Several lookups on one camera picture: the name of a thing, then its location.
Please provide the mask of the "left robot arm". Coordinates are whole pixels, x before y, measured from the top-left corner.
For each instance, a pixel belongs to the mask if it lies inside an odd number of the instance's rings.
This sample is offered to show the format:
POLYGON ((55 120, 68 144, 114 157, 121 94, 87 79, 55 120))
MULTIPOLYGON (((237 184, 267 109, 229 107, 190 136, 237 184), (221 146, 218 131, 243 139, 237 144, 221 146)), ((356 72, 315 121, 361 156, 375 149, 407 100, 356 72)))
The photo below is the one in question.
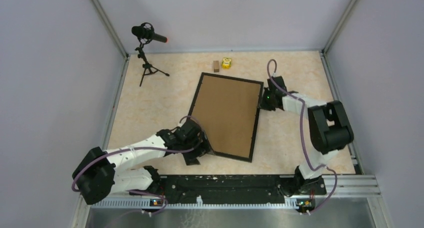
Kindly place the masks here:
POLYGON ((157 169, 143 166, 136 170, 135 166, 174 154, 182 154, 188 166, 198 165, 203 155, 214 154, 206 132, 194 118, 183 117, 176 127, 121 148, 90 149, 72 174, 71 189, 88 205, 121 192, 159 198, 165 188, 157 169))

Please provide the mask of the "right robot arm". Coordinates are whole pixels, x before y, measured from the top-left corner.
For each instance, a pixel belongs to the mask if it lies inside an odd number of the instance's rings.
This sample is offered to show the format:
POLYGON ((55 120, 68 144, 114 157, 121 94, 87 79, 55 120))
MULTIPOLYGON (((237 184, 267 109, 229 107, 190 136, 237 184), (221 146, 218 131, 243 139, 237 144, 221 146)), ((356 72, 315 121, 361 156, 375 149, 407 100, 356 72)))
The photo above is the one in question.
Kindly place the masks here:
POLYGON ((309 98, 295 91, 287 91, 281 76, 267 79, 260 108, 267 111, 281 109, 300 116, 300 125, 308 121, 309 137, 313 149, 306 150, 305 134, 300 139, 305 161, 298 165, 294 177, 285 182, 284 191, 307 194, 322 177, 329 161, 354 139, 354 133, 343 104, 309 98))

